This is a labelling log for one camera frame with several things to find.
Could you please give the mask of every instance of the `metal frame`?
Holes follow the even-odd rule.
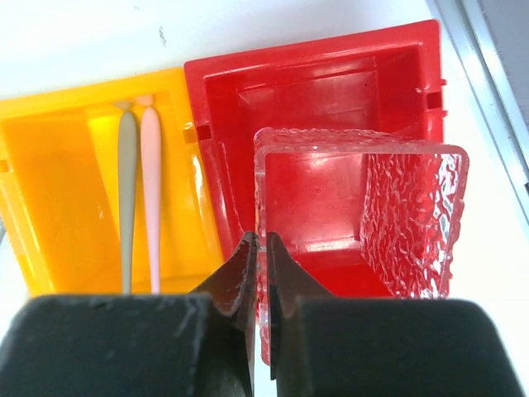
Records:
[[[477,0],[427,0],[453,46],[466,94],[484,139],[496,151],[529,236],[529,133]]]

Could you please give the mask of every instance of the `pink utensil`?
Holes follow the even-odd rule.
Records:
[[[149,246],[150,288],[153,294],[159,294],[161,135],[160,119],[153,108],[147,108],[141,119],[141,167]]]

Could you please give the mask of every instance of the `yellow bin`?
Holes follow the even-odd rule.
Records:
[[[183,70],[168,69],[0,102],[0,212],[31,294],[120,292],[114,103],[146,94],[162,128],[162,291],[222,263]],[[131,110],[139,122],[144,107]],[[149,290],[139,166],[132,291]]]

